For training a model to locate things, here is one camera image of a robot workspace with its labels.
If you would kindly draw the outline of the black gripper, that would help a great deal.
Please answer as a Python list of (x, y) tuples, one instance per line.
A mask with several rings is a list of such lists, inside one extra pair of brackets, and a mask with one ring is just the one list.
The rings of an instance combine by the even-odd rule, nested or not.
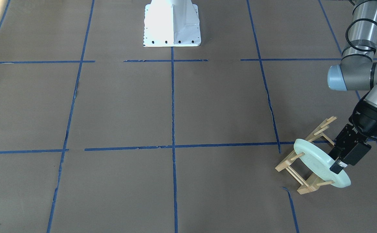
[(348, 165), (356, 165), (370, 151), (369, 139), (377, 142), (377, 106), (360, 101), (350, 115), (349, 123), (335, 138), (334, 163), (329, 170), (339, 174)]

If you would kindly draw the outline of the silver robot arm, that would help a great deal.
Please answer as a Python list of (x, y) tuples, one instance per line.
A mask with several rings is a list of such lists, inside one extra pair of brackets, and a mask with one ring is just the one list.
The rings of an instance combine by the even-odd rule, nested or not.
[(347, 124), (335, 139), (329, 168), (339, 174), (356, 165), (377, 141), (377, 0), (353, 1), (353, 21), (345, 32), (347, 44), (340, 64), (329, 68), (327, 83), (339, 91), (366, 90)]

